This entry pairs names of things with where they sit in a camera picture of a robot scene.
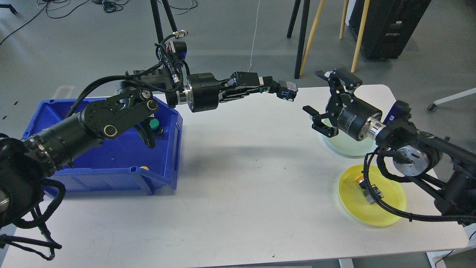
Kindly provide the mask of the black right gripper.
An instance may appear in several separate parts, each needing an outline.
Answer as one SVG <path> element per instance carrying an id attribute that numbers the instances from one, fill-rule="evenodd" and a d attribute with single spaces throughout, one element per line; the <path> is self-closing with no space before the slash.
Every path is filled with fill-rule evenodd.
<path id="1" fill-rule="evenodd" d="M 328 138 L 337 136 L 338 130 L 341 130 L 356 141 L 365 139 L 369 119 L 381 120 L 383 112 L 354 96 L 354 91 L 363 81 L 345 68 L 315 71 L 314 75 L 327 81 L 331 97 L 326 107 L 330 117 L 328 114 L 320 114 L 309 105 L 303 106 L 302 109 L 311 117 L 312 128 Z M 332 127 L 323 123 L 326 118 L 329 118 Z"/>

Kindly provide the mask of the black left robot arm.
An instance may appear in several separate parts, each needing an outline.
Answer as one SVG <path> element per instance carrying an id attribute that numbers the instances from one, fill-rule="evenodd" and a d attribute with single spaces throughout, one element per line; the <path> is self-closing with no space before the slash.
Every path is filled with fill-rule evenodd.
<path id="1" fill-rule="evenodd" d="M 187 47 L 175 31 L 156 44 L 158 63 L 133 74 L 112 75 L 90 83 L 71 106 L 65 118 L 28 138 L 18 140 L 1 134 L 1 226 L 37 227 L 45 241 L 1 235 L 1 248 L 15 246 L 55 257 L 61 245 L 51 237 L 46 221 L 62 202 L 66 187 L 50 177 L 105 140 L 134 128 L 148 148 L 154 148 L 153 114 L 159 102 L 153 92 L 165 94 L 169 108 L 188 105 L 192 112 L 216 109 L 219 103 L 242 99 L 252 93 L 275 93 L 293 101 L 296 84 L 274 81 L 271 76 L 234 72 L 217 80 L 211 73 L 190 74 L 185 62 Z"/>

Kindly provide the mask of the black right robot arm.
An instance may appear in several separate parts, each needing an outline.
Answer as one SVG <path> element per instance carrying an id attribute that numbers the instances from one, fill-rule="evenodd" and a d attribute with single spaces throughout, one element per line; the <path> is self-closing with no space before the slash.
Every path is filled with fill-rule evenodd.
<path id="1" fill-rule="evenodd" d="M 396 101 L 382 120 L 382 111 L 355 96 L 362 80 L 345 70 L 316 71 L 328 83 L 331 97 L 326 112 L 320 114 L 304 106 L 312 119 L 312 128 L 331 138 L 344 132 L 356 141 L 370 138 L 376 149 L 366 154 L 363 165 L 363 189 L 379 207 L 409 221 L 456 221 L 475 223 L 475 154 L 419 130 L 410 122 L 408 103 Z M 376 156 L 377 167 L 389 180 L 418 185 L 434 198 L 439 216 L 408 213 L 387 204 L 370 183 L 370 164 Z"/>

